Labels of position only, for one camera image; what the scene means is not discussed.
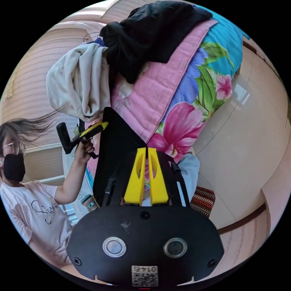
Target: pink blanket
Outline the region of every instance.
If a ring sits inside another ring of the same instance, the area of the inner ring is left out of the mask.
[[[180,43],[166,64],[148,62],[135,84],[119,76],[111,95],[111,106],[147,143],[158,128],[192,57],[216,20],[197,25]],[[87,128],[94,121],[85,124]],[[93,140],[98,153],[98,137]],[[95,176],[98,159],[90,159],[87,174]]]

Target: pink t-shirt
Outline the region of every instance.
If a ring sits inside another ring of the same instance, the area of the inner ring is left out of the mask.
[[[21,237],[28,244],[38,242],[60,267],[70,264],[66,247],[72,226],[54,200],[56,186],[39,181],[10,187],[2,183],[0,194],[6,211]]]

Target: qr code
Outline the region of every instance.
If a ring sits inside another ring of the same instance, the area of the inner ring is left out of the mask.
[[[132,273],[133,287],[157,287],[158,273]]]

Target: black clothing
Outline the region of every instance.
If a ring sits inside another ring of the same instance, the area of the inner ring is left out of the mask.
[[[104,108],[102,121],[108,121],[108,125],[101,132],[99,158],[93,182],[93,195],[99,206],[102,205],[108,179],[116,167],[128,153],[146,147],[146,143],[112,108]]]
[[[101,29],[107,62],[133,84],[143,65],[167,63],[195,25],[212,14],[183,2],[157,1],[134,9],[120,23],[111,22]]]

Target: number label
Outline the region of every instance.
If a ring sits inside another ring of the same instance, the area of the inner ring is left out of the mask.
[[[132,273],[157,273],[157,266],[131,266]]]

